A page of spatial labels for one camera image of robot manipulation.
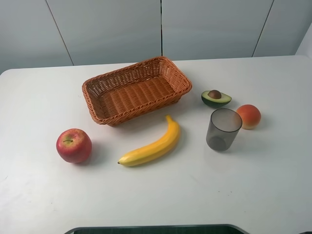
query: avocado skin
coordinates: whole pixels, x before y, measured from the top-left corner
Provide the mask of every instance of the avocado skin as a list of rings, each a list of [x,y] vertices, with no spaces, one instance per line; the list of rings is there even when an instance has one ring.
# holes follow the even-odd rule
[[[203,96],[201,96],[201,99],[207,106],[210,106],[210,107],[215,108],[215,109],[220,108],[220,107],[228,104],[231,101],[230,100],[228,102],[218,103],[218,102],[210,101],[210,100],[204,98]]]

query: cup rim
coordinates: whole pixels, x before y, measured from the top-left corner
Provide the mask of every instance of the cup rim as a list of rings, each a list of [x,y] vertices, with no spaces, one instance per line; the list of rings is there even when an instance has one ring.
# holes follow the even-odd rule
[[[230,110],[230,111],[234,112],[235,114],[237,114],[237,115],[239,116],[239,118],[240,118],[240,126],[239,126],[239,128],[237,128],[237,129],[234,130],[234,131],[224,131],[224,130],[222,130],[222,129],[219,129],[219,128],[214,124],[214,122],[213,122],[213,120],[212,120],[213,114],[214,114],[216,111],[219,111],[219,110]],[[211,113],[211,115],[210,115],[210,122],[214,125],[215,128],[217,128],[218,130],[220,130],[220,131],[222,131],[222,132],[225,132],[225,133],[234,133],[234,132],[237,132],[237,131],[239,131],[239,129],[241,129],[241,127],[243,126],[242,117],[241,117],[236,111],[231,110],[231,109],[229,109],[229,108],[219,108],[219,109],[216,109],[215,111],[213,111],[213,112]]]

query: avocado flesh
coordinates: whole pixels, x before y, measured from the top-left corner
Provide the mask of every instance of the avocado flesh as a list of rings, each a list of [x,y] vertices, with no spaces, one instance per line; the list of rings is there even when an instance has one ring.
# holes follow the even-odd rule
[[[201,94],[201,99],[203,100],[203,102],[210,107],[213,108],[220,108],[226,104],[228,104],[232,98],[224,93],[221,93],[221,98],[219,99],[213,99],[211,97],[208,96],[208,93],[210,91],[205,91]]]

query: white table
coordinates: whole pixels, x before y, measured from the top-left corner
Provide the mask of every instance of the white table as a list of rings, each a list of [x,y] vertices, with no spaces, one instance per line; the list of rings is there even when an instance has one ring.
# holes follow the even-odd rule
[[[129,64],[16,69],[0,76],[0,233],[63,234],[77,227],[231,224],[250,234],[312,231],[312,60],[303,56],[177,61],[193,82],[178,104],[118,127],[97,125],[82,83]],[[206,144],[213,109],[201,92],[232,96],[227,105],[259,108],[253,131],[240,130],[224,153]],[[167,129],[181,141],[155,163],[117,160]],[[56,140],[81,128],[92,159],[69,164]]]

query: basket rim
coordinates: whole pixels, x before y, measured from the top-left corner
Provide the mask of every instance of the basket rim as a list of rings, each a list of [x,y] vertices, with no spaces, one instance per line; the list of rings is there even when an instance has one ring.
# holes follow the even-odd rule
[[[128,110],[126,112],[123,112],[121,114],[116,114],[114,116],[111,116],[111,117],[108,117],[108,118],[99,118],[94,110],[94,107],[93,107],[93,104],[91,102],[91,99],[90,99],[90,96],[89,96],[89,93],[88,93],[88,90],[87,90],[87,85],[92,82],[93,80],[96,80],[96,79],[102,79],[104,77],[107,77],[107,76],[110,76],[110,75],[113,75],[115,73],[120,73],[120,72],[123,72],[125,70],[129,70],[129,69],[132,69],[133,67],[137,67],[137,66],[141,66],[141,65],[144,65],[144,64],[147,64],[149,62],[152,62],[152,61],[155,61],[155,60],[163,60],[165,62],[168,62],[170,63],[171,65],[173,65],[183,76],[183,80],[185,82],[188,83],[188,86],[185,87],[184,89],[182,89],[181,91],[179,92],[174,92],[172,94],[168,94],[168,95],[165,95],[161,98],[158,98],[158,99],[154,99],[152,101],[149,101],[149,102],[146,102],[144,105],[140,105],[140,106],[137,106],[137,107],[134,107],[132,108],[131,110]],[[154,57],[154,58],[151,58],[151,59],[148,59],[148,60],[144,60],[142,62],[138,62],[138,63],[135,63],[135,64],[132,64],[132,65],[129,65],[129,66],[126,66],[126,67],[123,67],[123,68],[120,68],[120,69],[117,69],[117,70],[114,70],[114,71],[111,71],[111,72],[108,72],[108,73],[105,73],[105,74],[101,74],[101,75],[98,75],[96,77],[93,77],[93,78],[90,78],[88,80],[86,80],[83,85],[82,85],[82,92],[83,92],[83,95],[84,95],[84,98],[87,102],[87,106],[88,106],[88,109],[89,109],[89,112],[90,112],[90,115],[93,119],[94,122],[98,123],[98,124],[109,124],[109,123],[113,123],[114,120],[116,118],[120,118],[120,117],[123,117],[131,112],[134,112],[134,111],[137,111],[137,110],[140,110],[142,108],[144,108],[144,106],[147,106],[147,105],[154,105],[156,103],[161,103],[163,100],[173,100],[175,99],[176,97],[178,96],[183,96],[184,94],[188,93],[190,90],[192,89],[192,83],[188,80],[188,78],[184,75],[184,73],[170,60],[168,59],[167,57],[165,56],[158,56],[158,57]]]

